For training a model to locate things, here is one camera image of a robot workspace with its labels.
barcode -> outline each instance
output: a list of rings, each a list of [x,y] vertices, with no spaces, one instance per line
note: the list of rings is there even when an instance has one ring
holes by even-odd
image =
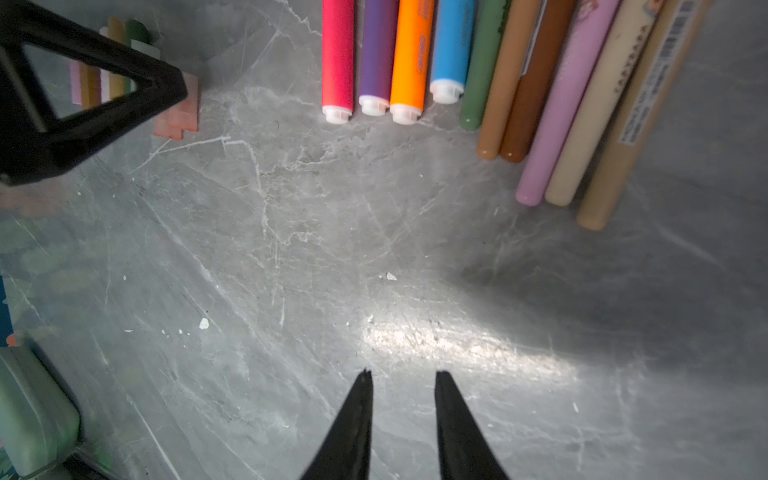
[[[637,93],[637,99],[627,116],[627,123],[621,130],[619,143],[635,145],[647,131],[646,126],[656,108],[656,100],[665,85],[669,84],[669,73],[680,53],[680,48],[690,33],[694,19],[699,15],[701,4],[701,0],[683,0],[678,4],[674,20],[667,29],[664,40],[657,50],[658,53],[647,70],[642,87]]]
[[[677,45],[677,39],[680,38],[680,33],[683,32],[683,28],[685,28],[685,24],[688,23],[689,18],[689,15],[678,15],[677,18],[674,19],[669,35],[664,39],[664,45],[661,47],[659,58],[669,58],[670,55],[672,55],[674,46]]]
[[[694,10],[694,6],[696,6],[694,0],[687,0],[680,5],[680,13],[691,13]]]

green marker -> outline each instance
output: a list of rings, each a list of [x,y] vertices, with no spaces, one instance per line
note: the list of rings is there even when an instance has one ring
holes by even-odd
[[[502,43],[504,27],[511,0],[485,0],[475,31],[472,56],[469,58],[467,85],[459,115],[462,127],[475,130],[482,123],[488,90],[491,89],[493,71],[496,68],[498,48]]]

barcode label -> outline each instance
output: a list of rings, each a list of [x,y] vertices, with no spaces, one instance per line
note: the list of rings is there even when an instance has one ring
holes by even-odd
[[[677,54],[680,53],[680,46],[685,42],[690,26],[699,12],[701,2],[702,0],[684,0],[677,7],[674,21],[667,30],[664,41],[661,42],[648,75],[643,80],[643,86],[634,102],[627,124],[621,131],[619,143],[635,145],[643,133],[648,117],[650,117],[661,91],[661,86],[667,79],[667,74]]]
[[[539,5],[538,7],[538,17],[536,18],[536,25],[534,25],[533,27],[533,35],[531,35],[531,43],[528,44],[528,53],[525,56],[523,71],[520,74],[521,77],[528,73],[528,66],[531,64],[531,56],[533,55],[533,47],[536,45],[536,38],[538,37],[538,29],[541,27],[541,19],[544,17],[544,9],[547,8],[548,1],[549,0],[544,0],[541,3],[541,5]]]

pink block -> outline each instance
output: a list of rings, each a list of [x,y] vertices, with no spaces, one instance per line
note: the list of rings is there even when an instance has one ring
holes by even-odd
[[[80,62],[77,60],[69,61],[69,89],[72,96],[72,103],[75,105],[82,105],[83,97],[80,92]]]
[[[170,110],[166,110],[154,118],[155,137],[170,138],[171,140],[181,140],[182,133],[178,127],[172,127],[169,122]]]
[[[187,98],[174,105],[170,110],[170,125],[181,130],[197,131],[197,102],[198,81],[197,77],[182,72],[184,84],[187,86]]]

blue marker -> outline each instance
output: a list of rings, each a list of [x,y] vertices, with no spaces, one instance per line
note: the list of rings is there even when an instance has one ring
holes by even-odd
[[[475,0],[440,0],[432,55],[432,100],[454,104],[464,93],[475,22]]]

